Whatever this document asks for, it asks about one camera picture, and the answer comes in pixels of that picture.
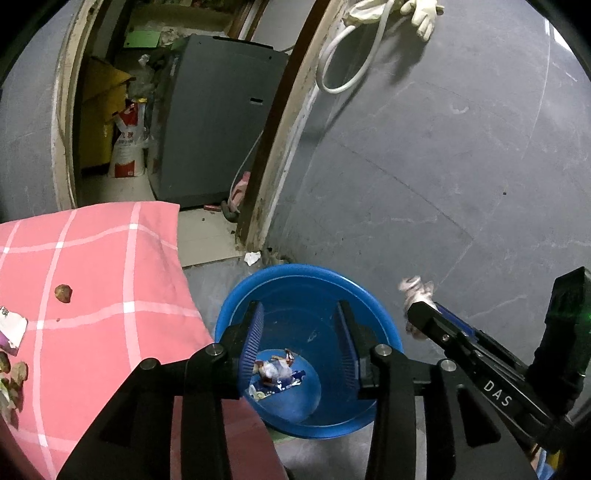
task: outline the gray wall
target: gray wall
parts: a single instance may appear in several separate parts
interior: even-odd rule
[[[0,222],[58,209],[51,169],[51,100],[58,53],[81,0],[71,0],[21,53],[0,99]]]
[[[366,287],[401,332],[398,282],[433,280],[437,301],[531,362],[555,277],[591,267],[591,85],[525,1],[445,7],[426,46],[405,22],[358,91],[320,95],[268,246]]]

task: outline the metal screw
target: metal screw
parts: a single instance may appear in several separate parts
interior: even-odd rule
[[[456,369],[456,364],[448,358],[442,361],[439,366],[446,372],[453,372]]]
[[[392,347],[389,345],[386,345],[384,343],[380,343],[379,345],[376,345],[374,347],[374,350],[379,356],[388,356],[389,354],[392,353]]]
[[[223,353],[223,345],[221,343],[211,343],[205,347],[205,353],[211,356],[218,356]]]
[[[154,367],[158,366],[158,360],[155,358],[146,358],[139,363],[139,367],[142,370],[152,370]]]

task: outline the pink cloth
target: pink cloth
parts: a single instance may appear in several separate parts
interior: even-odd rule
[[[178,260],[177,219],[169,203],[108,203],[0,225],[0,303],[29,320],[11,359],[29,365],[11,431],[48,480],[141,359],[174,362],[212,341]],[[59,284],[70,303],[56,299]],[[261,457],[266,478],[284,479],[250,405],[223,408],[235,479],[259,479]]]

